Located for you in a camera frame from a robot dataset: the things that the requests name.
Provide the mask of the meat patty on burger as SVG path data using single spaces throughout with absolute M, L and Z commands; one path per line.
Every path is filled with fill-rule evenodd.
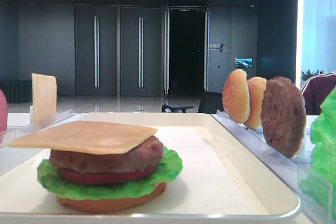
M 78 173 L 126 173 L 155 166 L 163 155 L 163 144 L 152 136 L 124 154 L 94 155 L 51 150 L 50 162 L 56 168 Z

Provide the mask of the tomato slice on burger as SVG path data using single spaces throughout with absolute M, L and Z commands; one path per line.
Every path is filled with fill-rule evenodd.
M 57 169 L 58 175 L 69 182 L 80 185 L 105 185 L 126 183 L 136 179 L 150 176 L 158 168 L 158 164 L 137 169 L 126 173 L 78 173 L 67 168 Z

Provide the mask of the bottom bun on tray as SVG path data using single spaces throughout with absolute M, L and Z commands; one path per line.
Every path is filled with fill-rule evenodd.
M 110 213 L 129 209 L 139 205 L 144 205 L 156 198 L 157 196 L 163 194 L 166 190 L 166 187 L 167 183 L 159 183 L 156 186 L 155 190 L 152 191 L 150 194 L 146 194 L 137 198 L 125 197 L 119 199 L 75 200 L 57 197 L 57 200 L 61 205 L 65 207 L 69 207 L 83 212 L 88 212 L 92 214 Z

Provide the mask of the upright bun half right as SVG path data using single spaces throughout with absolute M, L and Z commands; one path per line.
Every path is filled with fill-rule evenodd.
M 266 90 L 267 79 L 262 77 L 252 77 L 248 80 L 250 96 L 250 114 L 244 125 L 250 129 L 261 127 L 261 105 Z

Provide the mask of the cheese slice on burger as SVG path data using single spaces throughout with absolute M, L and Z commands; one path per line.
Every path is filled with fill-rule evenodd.
M 157 129 L 110 122 L 74 121 L 31 133 L 7 144 L 94 155 L 124 154 L 154 136 Z

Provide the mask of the sesame top bun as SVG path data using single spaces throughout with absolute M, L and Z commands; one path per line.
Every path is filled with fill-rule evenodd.
M 244 123 L 250 114 L 250 97 L 247 73 L 241 69 L 232 71 L 226 79 L 222 94 L 223 109 L 236 123 Z

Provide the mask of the upright green lettuce leaf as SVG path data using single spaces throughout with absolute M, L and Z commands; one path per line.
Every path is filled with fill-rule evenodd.
M 321 110 L 311 125 L 310 139 L 315 145 L 311 154 L 311 169 L 326 178 L 335 189 L 335 90 L 323 101 Z M 329 205 L 329 189 L 312 175 L 301 181 L 300 187 L 323 207 Z

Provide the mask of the upright cheese slice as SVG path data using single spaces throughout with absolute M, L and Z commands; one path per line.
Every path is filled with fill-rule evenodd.
M 55 76 L 32 73 L 33 123 L 57 112 L 57 84 Z

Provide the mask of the clear right long rail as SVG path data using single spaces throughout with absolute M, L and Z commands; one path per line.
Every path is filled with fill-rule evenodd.
M 307 154 L 286 158 L 263 141 L 261 132 L 247 129 L 225 113 L 214 116 L 247 149 L 287 184 L 302 202 L 303 214 L 313 223 L 335 223 L 335 190 L 332 183 L 310 168 Z

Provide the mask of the lettuce leaf on burger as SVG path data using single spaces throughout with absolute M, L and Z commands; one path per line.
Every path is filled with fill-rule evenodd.
M 138 198 L 152 193 L 159 183 L 172 182 L 182 169 L 183 162 L 178 153 L 164 146 L 158 168 L 146 178 L 121 184 L 79 185 L 60 178 L 50 161 L 44 159 L 37 167 L 37 181 L 44 189 L 60 198 L 75 200 Z

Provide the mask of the white rectangular serving tray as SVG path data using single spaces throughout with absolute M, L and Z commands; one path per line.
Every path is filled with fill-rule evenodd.
M 146 125 L 183 160 L 153 201 L 111 215 L 61 206 L 37 182 L 48 150 L 1 149 L 1 223 L 294 223 L 299 196 L 213 116 L 196 113 L 83 113 L 68 121 Z

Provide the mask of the upright red tomato slice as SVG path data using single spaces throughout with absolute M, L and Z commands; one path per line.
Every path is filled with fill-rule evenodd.
M 7 130 L 8 104 L 5 94 L 0 90 L 0 132 Z

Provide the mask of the upright meat patty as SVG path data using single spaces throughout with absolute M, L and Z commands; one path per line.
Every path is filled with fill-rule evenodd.
M 307 116 L 303 95 L 290 79 L 267 81 L 260 117 L 267 144 L 287 158 L 295 156 L 304 138 Z

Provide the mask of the person in maroon jacket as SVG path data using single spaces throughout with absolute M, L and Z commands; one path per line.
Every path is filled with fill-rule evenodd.
M 320 115 L 320 105 L 335 88 L 335 70 L 310 77 L 301 93 L 305 101 L 306 115 Z

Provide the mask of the black office chair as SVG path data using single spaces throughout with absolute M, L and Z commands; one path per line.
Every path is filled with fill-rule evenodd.
M 186 113 L 193 106 L 169 106 L 162 105 L 162 112 L 167 113 Z M 223 112 L 222 93 L 204 91 L 198 106 L 198 113 L 216 114 L 217 111 Z

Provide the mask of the wall display screen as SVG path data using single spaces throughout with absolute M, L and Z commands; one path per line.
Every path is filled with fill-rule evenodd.
M 235 58 L 235 68 L 249 69 L 253 67 L 253 58 Z

